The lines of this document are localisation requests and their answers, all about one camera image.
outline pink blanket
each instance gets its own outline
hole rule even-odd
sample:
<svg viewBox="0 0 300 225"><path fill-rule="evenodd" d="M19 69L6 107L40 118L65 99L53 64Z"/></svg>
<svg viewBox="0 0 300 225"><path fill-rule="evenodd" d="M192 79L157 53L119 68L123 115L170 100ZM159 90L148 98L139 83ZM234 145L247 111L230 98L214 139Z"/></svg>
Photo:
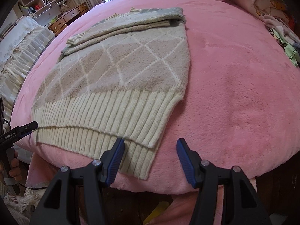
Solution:
<svg viewBox="0 0 300 225"><path fill-rule="evenodd" d="M187 18L191 56L185 98L170 117L148 180L118 173L113 187L161 194L192 191L176 154L180 137L202 158L224 168L239 165L249 178L287 161L300 150L299 69L261 21L214 0L113 0L96 6L68 26L37 61L19 93L12 128L31 121L35 94L69 37L131 7L176 6ZM57 167L91 161L28 137L18 144ZM32 177L28 182L34 184Z"/></svg>

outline floor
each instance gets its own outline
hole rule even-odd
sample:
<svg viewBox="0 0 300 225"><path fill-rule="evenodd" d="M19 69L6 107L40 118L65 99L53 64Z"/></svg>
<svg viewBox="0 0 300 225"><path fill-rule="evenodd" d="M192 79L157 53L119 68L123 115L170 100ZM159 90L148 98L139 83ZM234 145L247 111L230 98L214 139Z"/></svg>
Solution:
<svg viewBox="0 0 300 225"><path fill-rule="evenodd" d="M282 223L285 221L286 217L276 214L276 213L273 213L270 216L270 219L271 219L272 225L282 225Z"/></svg>

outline finger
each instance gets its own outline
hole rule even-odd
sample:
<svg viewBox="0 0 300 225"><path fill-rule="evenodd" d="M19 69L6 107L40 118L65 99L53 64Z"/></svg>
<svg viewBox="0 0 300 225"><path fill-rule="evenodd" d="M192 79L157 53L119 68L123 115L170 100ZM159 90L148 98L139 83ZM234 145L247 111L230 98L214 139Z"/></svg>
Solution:
<svg viewBox="0 0 300 225"><path fill-rule="evenodd" d="M22 180L22 175L19 174L19 175L15 176L15 180L18 181L18 182L21 181Z"/></svg>
<svg viewBox="0 0 300 225"><path fill-rule="evenodd" d="M21 169L19 167L16 167L14 169L11 169L9 171L9 175L12 176L12 177L15 177L17 175L21 174Z"/></svg>
<svg viewBox="0 0 300 225"><path fill-rule="evenodd" d="M12 167L18 167L20 164L19 160L14 158L13 160L11 160L11 166Z"/></svg>

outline green cloth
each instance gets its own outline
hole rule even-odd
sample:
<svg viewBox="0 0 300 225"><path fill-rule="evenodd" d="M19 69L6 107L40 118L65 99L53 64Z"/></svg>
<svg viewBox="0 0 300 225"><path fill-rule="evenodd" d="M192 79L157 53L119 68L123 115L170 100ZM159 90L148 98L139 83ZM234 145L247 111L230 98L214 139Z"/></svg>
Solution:
<svg viewBox="0 0 300 225"><path fill-rule="evenodd" d="M298 51L289 43L284 47L284 51L289 57L289 59L292 61L293 65L295 67L298 67L297 62L300 62L300 56Z"/></svg>
<svg viewBox="0 0 300 225"><path fill-rule="evenodd" d="M290 43L288 43L284 38L282 38L281 35L275 29L272 29L272 30L274 33L274 37L278 38L281 41L281 43L285 44L285 46L284 46L285 54L289 57L292 64L295 67L298 67L297 62L300 62L300 56L299 56L298 51Z"/></svg>

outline screw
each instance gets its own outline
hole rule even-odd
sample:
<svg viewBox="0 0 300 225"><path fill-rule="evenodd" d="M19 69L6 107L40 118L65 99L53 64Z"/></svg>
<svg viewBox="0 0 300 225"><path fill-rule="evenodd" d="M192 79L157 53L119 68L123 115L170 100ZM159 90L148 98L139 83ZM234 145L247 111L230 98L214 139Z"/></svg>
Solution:
<svg viewBox="0 0 300 225"><path fill-rule="evenodd" d="M96 160L93 160L92 164L93 164L94 166L99 166L99 165L101 164L101 161L98 160L98 159L96 159Z"/></svg>
<svg viewBox="0 0 300 225"><path fill-rule="evenodd" d="M241 171L241 168L239 166L234 166L232 170L235 171L236 173L239 173Z"/></svg>
<svg viewBox="0 0 300 225"><path fill-rule="evenodd" d="M60 168L60 170L61 170L63 173L65 173L66 171L69 170L69 167L63 166L63 167Z"/></svg>
<svg viewBox="0 0 300 225"><path fill-rule="evenodd" d="M208 166L208 165L209 165L209 161L208 161L208 160L202 160L202 161L201 161L201 164L202 164L203 166Z"/></svg>

